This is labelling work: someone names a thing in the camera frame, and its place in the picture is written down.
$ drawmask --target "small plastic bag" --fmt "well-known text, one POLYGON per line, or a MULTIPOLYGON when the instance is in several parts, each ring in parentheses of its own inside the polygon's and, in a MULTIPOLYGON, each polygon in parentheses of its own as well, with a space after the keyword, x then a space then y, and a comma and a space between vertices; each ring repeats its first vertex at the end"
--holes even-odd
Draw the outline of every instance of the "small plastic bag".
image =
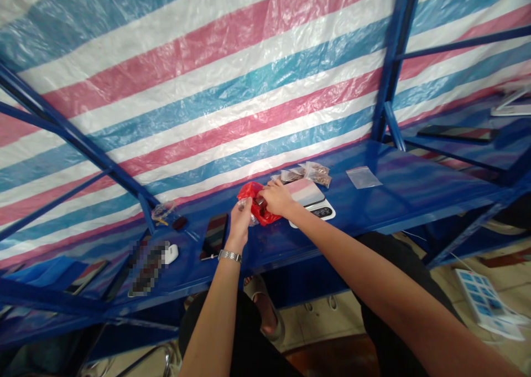
POLYGON ((306 173, 306 168, 296 167, 296 168, 291 168, 289 171, 294 172, 298 175, 304 176, 304 174, 306 173))
POLYGON ((282 183, 294 182, 296 180, 302 179, 303 177, 303 175, 288 171, 286 169, 280 171, 280 180, 282 181, 282 183))
MULTIPOLYGON (((243 209, 245 208, 245 201, 246 199, 238 201, 238 209, 240 211, 243 211, 243 209)), ((259 223, 260 222, 258 222, 258 219, 256 219, 256 216, 254 216, 253 213, 251 213, 251 220, 249 221, 249 226, 256 226, 259 223)))
POLYGON ((321 164, 318 164, 313 161, 307 161, 305 168, 306 168, 306 172, 313 169, 315 172, 318 172, 323 175, 328 175, 330 173, 330 168, 322 166, 321 164))
POLYGON ((349 169, 347 175, 356 189, 365 189, 368 187, 380 186, 382 184, 382 182, 374 176, 369 167, 349 169))
POLYGON ((330 187, 330 182, 332 182, 332 178, 329 177, 327 174, 320 173, 313 168, 309 168, 306 170, 304 178, 313 180, 315 183, 323 185, 327 189, 330 187))

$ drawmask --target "sandal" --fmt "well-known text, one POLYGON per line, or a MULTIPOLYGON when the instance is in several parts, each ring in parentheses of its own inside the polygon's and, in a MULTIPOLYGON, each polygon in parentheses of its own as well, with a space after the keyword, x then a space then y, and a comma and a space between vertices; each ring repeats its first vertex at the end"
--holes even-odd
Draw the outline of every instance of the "sandal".
POLYGON ((285 336, 284 320, 282 319, 280 312, 278 312, 277 309, 275 308, 275 305, 273 304, 273 301, 271 301, 271 298, 269 298, 269 294, 267 293, 267 288, 266 288, 264 279, 262 279, 260 275, 255 275, 255 276, 246 278, 244 281, 243 292, 247 294, 247 296, 253 302, 254 302, 254 296, 256 294, 264 294, 269 299, 269 303, 271 304, 273 313, 275 314, 275 317, 277 318, 277 328, 275 329, 275 332, 271 335, 265 334, 262 330, 261 331, 262 331, 262 334, 264 334, 264 336, 269 341, 271 341, 273 345, 275 345, 276 347, 279 347, 282 344, 282 341, 284 340, 284 336, 285 336))

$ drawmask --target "plastic tarp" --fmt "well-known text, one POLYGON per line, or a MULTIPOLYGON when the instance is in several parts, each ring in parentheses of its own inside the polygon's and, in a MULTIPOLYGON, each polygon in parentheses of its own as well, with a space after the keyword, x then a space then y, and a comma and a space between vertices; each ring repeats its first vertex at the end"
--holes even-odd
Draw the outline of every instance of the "plastic tarp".
MULTIPOLYGON (((0 59, 160 200, 185 202, 360 140, 394 0, 1 0, 0 59)), ((529 24, 531 0, 420 0, 409 50, 529 24)), ((422 118, 529 73, 529 37, 404 63, 422 118)), ((0 126, 0 229, 97 170, 0 126)), ((102 180, 0 243, 0 267, 139 220, 102 180)))

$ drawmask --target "silver watch band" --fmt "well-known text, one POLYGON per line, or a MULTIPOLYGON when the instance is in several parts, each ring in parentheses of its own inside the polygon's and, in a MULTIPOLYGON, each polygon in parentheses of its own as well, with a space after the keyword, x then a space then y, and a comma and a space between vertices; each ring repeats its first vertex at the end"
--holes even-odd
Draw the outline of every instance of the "silver watch band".
POLYGON ((236 254, 235 252, 230 252, 226 250, 221 250, 220 254, 217 256, 217 258, 220 260, 222 258, 229 258, 233 261, 242 263, 242 256, 240 254, 236 254))

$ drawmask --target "smartphone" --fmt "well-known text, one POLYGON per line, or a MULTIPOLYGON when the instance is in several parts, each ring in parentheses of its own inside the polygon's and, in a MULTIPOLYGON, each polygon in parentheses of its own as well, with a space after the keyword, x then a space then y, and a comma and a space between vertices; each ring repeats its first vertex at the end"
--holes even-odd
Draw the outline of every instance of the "smartphone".
POLYGON ((463 141, 490 143, 499 134, 499 130, 489 128, 469 128, 450 125, 428 125, 417 135, 433 136, 463 141))
POLYGON ((206 229, 205 241, 199 259, 201 261, 212 259, 220 254, 225 241, 227 231, 228 215, 220 214, 213 216, 206 229))
POLYGON ((109 264, 109 261, 97 261, 92 265, 87 266, 87 269, 83 271, 79 277, 73 281, 73 283, 65 290, 66 293, 72 295, 78 295, 92 279, 94 279, 98 273, 100 273, 109 264))

